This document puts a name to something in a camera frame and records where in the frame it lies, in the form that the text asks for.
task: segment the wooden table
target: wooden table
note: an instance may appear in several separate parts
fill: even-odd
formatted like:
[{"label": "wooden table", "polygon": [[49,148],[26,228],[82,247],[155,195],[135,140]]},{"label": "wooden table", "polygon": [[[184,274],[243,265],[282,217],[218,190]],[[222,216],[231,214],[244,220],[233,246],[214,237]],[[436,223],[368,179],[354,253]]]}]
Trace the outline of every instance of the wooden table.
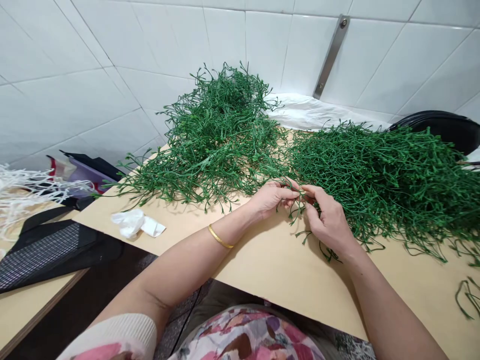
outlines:
[{"label": "wooden table", "polygon": [[[117,192],[115,187],[106,194]],[[240,204],[248,201],[239,196]],[[102,197],[73,219],[90,228],[155,255],[223,215],[215,206],[207,214],[203,205],[166,203],[154,199],[141,209],[166,226],[157,238],[140,233],[137,239],[120,236],[111,214],[130,208],[128,195]],[[306,228],[305,219],[289,225],[285,210],[252,227],[232,249],[215,274],[215,279],[272,303],[320,321],[361,339],[368,339],[360,307],[349,276],[341,263],[327,263],[319,242],[311,236],[302,246],[295,238]],[[480,271],[467,266],[466,257],[457,257],[444,246],[448,259],[441,264],[432,257],[410,256],[394,240],[378,239],[386,249],[376,251],[372,260],[423,322],[450,359],[478,359],[480,319],[467,320],[455,302],[460,281],[472,276],[480,283]],[[476,316],[467,300],[465,308]]]},{"label": "wooden table", "polygon": [[[36,209],[50,209],[61,206],[51,203]],[[71,219],[79,213],[74,210],[56,220]],[[10,233],[10,238],[18,237],[23,222],[18,223]],[[0,240],[0,248],[8,251],[13,242]],[[55,306],[56,303],[75,285],[88,269],[72,272],[50,280],[0,294],[0,360],[22,341],[36,324]]]}]

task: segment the gold bracelet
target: gold bracelet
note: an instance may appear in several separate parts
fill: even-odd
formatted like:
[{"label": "gold bracelet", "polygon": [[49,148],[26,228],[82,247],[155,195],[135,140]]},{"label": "gold bracelet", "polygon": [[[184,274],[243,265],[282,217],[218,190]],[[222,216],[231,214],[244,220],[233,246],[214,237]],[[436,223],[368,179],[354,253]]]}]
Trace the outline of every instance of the gold bracelet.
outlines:
[{"label": "gold bracelet", "polygon": [[226,247],[227,249],[231,249],[233,248],[234,246],[233,245],[229,245],[225,242],[222,241],[222,239],[220,239],[217,234],[215,233],[215,231],[212,229],[212,224],[208,225],[208,231],[210,231],[210,234],[215,238],[215,240],[217,240],[220,244],[222,244],[224,247]]}]

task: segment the woman's left hand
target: woman's left hand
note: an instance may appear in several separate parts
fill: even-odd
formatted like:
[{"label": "woman's left hand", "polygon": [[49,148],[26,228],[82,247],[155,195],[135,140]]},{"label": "woman's left hand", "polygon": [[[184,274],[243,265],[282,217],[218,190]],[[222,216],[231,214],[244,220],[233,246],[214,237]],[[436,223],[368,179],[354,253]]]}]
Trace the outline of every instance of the woman's left hand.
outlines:
[{"label": "woman's left hand", "polygon": [[279,203],[285,208],[291,207],[300,195],[298,190],[299,185],[289,177],[270,180],[258,189],[246,205],[258,212],[262,219],[267,219],[276,211]]}]

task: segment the forearm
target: forearm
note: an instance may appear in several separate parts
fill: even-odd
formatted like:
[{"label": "forearm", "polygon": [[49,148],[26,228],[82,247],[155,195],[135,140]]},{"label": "forearm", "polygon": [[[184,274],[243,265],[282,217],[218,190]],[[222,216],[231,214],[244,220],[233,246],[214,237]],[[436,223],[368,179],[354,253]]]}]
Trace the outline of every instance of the forearm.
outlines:
[{"label": "forearm", "polygon": [[342,256],[377,359],[447,359],[440,346],[358,247]]},{"label": "forearm", "polygon": [[[257,221],[256,213],[243,205],[211,227],[224,243],[235,245]],[[228,252],[206,226],[167,250],[141,274],[139,281],[162,303],[174,307],[212,276]]]},{"label": "forearm", "polygon": [[[258,218],[246,204],[213,223],[212,228],[223,242],[235,245]],[[115,315],[140,313],[155,322],[160,338],[171,309],[212,276],[228,252],[228,248],[215,240],[208,226],[204,227],[152,262],[90,326]]]}]

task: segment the white tile wall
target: white tile wall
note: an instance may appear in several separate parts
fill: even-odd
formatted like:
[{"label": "white tile wall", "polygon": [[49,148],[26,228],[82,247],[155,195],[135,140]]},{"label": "white tile wall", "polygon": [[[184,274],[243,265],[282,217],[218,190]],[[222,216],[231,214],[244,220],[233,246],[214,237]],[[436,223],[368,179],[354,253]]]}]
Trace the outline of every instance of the white tile wall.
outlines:
[{"label": "white tile wall", "polygon": [[145,113],[150,118],[151,123],[155,126],[156,130],[160,134],[160,139],[163,141],[163,144],[166,144],[168,141],[168,136],[165,134],[170,130],[169,125],[166,123],[168,117],[165,114],[159,113],[158,110],[152,110],[145,108]]},{"label": "white tile wall", "polygon": [[407,115],[424,109],[454,112],[480,92],[480,30],[473,31],[401,108]]},{"label": "white tile wall", "polygon": [[23,81],[14,86],[48,119],[41,126],[51,145],[138,107],[124,97],[103,69]]},{"label": "white tile wall", "polygon": [[180,95],[190,93],[195,86],[192,79],[160,75],[152,72],[119,67],[118,71],[144,109],[162,111]]},{"label": "white tile wall", "polygon": [[245,10],[245,0],[203,0],[204,8]]},{"label": "white tile wall", "polygon": [[245,10],[292,14],[295,0],[245,0]]},{"label": "white tile wall", "polygon": [[205,62],[249,62],[310,95],[339,14],[352,17],[321,100],[374,120],[442,109],[480,123],[478,0],[0,0],[0,161],[58,149],[116,162],[163,145],[163,106]]},{"label": "white tile wall", "polygon": [[100,0],[73,3],[114,65],[160,71],[132,4]]},{"label": "white tile wall", "polygon": [[408,23],[355,106],[396,113],[471,32]]},{"label": "white tile wall", "polygon": [[250,73],[257,73],[278,93],[282,84],[289,41],[291,15],[246,12],[246,60]]},{"label": "white tile wall", "polygon": [[480,124],[480,93],[460,107],[455,113],[466,116]]},{"label": "white tile wall", "polygon": [[159,136],[149,117],[142,109],[109,121],[87,131],[79,137],[89,146],[89,151],[113,165],[125,159],[127,152],[134,152]]},{"label": "white tile wall", "polygon": [[480,23],[480,1],[421,0],[411,21],[473,27]]},{"label": "white tile wall", "polygon": [[53,0],[0,6],[0,74],[9,82],[100,67]]},{"label": "white tile wall", "polygon": [[245,12],[205,8],[212,66],[222,69],[223,63],[240,66],[246,63]]},{"label": "white tile wall", "polygon": [[338,17],[348,14],[352,0],[295,0],[294,14]]},{"label": "white tile wall", "polygon": [[281,80],[282,93],[312,95],[322,70],[337,20],[332,17],[294,15]]},{"label": "white tile wall", "polygon": [[408,21],[420,0],[353,0],[348,15],[355,18]]},{"label": "white tile wall", "polygon": [[321,100],[355,106],[403,26],[400,22],[352,19]]}]

